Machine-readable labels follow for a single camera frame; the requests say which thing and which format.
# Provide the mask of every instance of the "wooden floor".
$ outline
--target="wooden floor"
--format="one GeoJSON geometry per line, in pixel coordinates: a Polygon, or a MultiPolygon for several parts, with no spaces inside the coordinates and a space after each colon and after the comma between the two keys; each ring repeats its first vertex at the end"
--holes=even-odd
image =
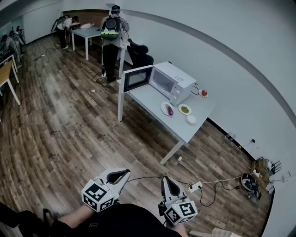
{"type": "MultiPolygon", "coordinates": [[[[65,215],[81,205],[80,192],[89,179],[107,168],[128,168],[131,178],[170,175],[189,183],[248,172],[237,150],[208,122],[161,166],[177,140],[128,97],[123,121],[117,121],[118,85],[91,80],[101,67],[91,56],[97,53],[90,49],[86,61],[83,46],[61,51],[52,36],[25,51],[20,84],[12,79],[21,105],[6,89],[0,112],[0,201],[12,209],[42,217],[42,209],[48,208],[56,217],[65,215]],[[45,57],[34,60],[49,48],[45,57]]],[[[224,183],[235,187],[239,179],[224,183]]],[[[212,202],[213,187],[204,184],[203,203],[212,202]]],[[[189,196],[199,214],[186,223],[188,230],[211,233],[219,227],[243,237],[260,235],[270,204],[265,192],[255,202],[244,190],[226,191],[220,185],[210,207],[200,205],[200,191],[189,196]]],[[[143,206],[157,217],[161,200],[159,179],[129,182],[120,196],[122,203],[143,206]]]]}

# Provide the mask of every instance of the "white microwave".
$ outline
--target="white microwave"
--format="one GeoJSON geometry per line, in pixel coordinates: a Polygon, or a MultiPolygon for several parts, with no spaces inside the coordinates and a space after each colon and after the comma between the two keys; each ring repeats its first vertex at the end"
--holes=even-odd
{"type": "Polygon", "coordinates": [[[124,71],[121,91],[125,93],[149,84],[176,106],[190,95],[195,83],[195,79],[179,68],[169,62],[162,62],[124,71]]]}

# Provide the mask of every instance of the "black pants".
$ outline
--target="black pants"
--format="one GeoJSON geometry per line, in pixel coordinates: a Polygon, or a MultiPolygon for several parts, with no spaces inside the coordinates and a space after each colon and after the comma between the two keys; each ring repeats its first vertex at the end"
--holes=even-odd
{"type": "Polygon", "coordinates": [[[56,32],[60,38],[60,43],[61,43],[61,49],[65,48],[67,46],[66,44],[66,34],[65,34],[65,30],[60,30],[60,29],[56,29],[56,32]]]}
{"type": "Polygon", "coordinates": [[[114,76],[115,62],[119,48],[113,44],[103,47],[103,63],[106,70],[107,79],[111,80],[114,76]]]}

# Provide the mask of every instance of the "open microwave door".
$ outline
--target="open microwave door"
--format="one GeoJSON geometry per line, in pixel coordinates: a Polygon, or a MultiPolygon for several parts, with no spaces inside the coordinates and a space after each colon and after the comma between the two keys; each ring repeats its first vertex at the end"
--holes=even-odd
{"type": "Polygon", "coordinates": [[[121,91],[126,93],[149,84],[153,66],[145,66],[123,72],[121,77],[121,91]]]}

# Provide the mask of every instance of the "plate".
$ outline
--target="plate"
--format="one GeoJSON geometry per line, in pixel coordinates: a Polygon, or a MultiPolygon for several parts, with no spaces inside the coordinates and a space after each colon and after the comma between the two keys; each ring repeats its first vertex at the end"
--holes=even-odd
{"type": "Polygon", "coordinates": [[[167,111],[167,107],[166,107],[166,105],[169,105],[171,108],[172,108],[172,110],[173,110],[173,112],[175,113],[175,111],[174,111],[174,106],[173,105],[171,105],[170,103],[168,103],[168,102],[162,102],[161,103],[161,111],[165,114],[165,115],[167,115],[167,116],[170,116],[170,117],[172,117],[171,115],[169,115],[168,114],[168,111],[167,111]]]}
{"type": "Polygon", "coordinates": [[[208,96],[209,96],[209,93],[207,93],[207,95],[206,95],[206,96],[203,96],[203,95],[202,95],[202,91],[203,91],[203,90],[199,90],[199,91],[198,91],[198,93],[199,93],[199,94],[200,94],[202,97],[204,97],[204,98],[208,98],[208,96]]]}
{"type": "Polygon", "coordinates": [[[182,113],[182,114],[185,114],[185,115],[189,115],[189,114],[191,114],[191,108],[188,106],[188,105],[185,105],[185,104],[180,104],[179,106],[178,106],[178,109],[179,109],[179,111],[182,113]],[[189,110],[189,112],[188,113],[184,113],[182,110],[181,110],[181,108],[183,107],[183,106],[185,106],[185,107],[187,107],[188,108],[188,110],[189,110]]]}

